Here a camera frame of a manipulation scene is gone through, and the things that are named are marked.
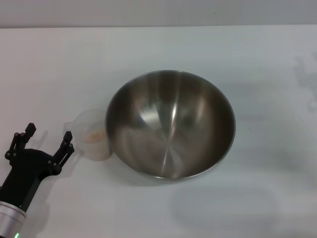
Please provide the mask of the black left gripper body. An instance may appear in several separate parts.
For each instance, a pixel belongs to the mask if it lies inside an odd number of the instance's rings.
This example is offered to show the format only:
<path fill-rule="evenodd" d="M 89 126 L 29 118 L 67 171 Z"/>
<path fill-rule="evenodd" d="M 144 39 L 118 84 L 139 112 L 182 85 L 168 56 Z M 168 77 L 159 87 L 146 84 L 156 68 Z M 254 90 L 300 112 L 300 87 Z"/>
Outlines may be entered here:
<path fill-rule="evenodd" d="M 10 160 L 11 171 L 0 189 L 0 200 L 26 212 L 42 180 L 61 172 L 61 159 L 24 149 Z"/>

